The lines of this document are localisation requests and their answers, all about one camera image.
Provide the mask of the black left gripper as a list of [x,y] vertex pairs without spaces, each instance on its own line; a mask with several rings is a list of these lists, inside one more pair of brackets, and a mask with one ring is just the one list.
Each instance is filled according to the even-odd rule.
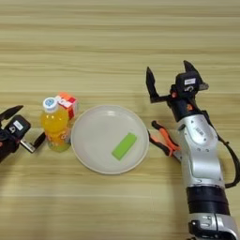
[[[0,122],[8,120],[14,114],[16,114],[23,105],[17,105],[9,108],[4,112],[0,113]],[[27,142],[25,139],[20,140],[16,134],[11,134],[9,131],[0,130],[0,163],[7,158],[10,154],[15,153],[19,145],[23,146],[28,152],[33,154],[45,141],[46,135],[42,132],[37,139],[33,142]]]

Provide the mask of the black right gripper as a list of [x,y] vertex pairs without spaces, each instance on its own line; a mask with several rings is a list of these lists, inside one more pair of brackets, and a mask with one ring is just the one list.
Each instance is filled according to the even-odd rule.
[[[187,60],[184,61],[184,66],[186,72],[197,71],[197,69]],[[151,103],[169,102],[169,107],[172,110],[176,122],[179,122],[180,120],[187,116],[202,113],[202,111],[197,106],[195,100],[196,94],[190,92],[186,93],[181,92],[176,88],[174,84],[171,86],[170,90],[171,95],[160,96],[156,90],[155,87],[156,80],[150,67],[146,69],[145,82],[150,96],[150,102]],[[199,89],[207,90],[208,88],[209,85],[206,82],[204,82],[203,79],[200,79]]]

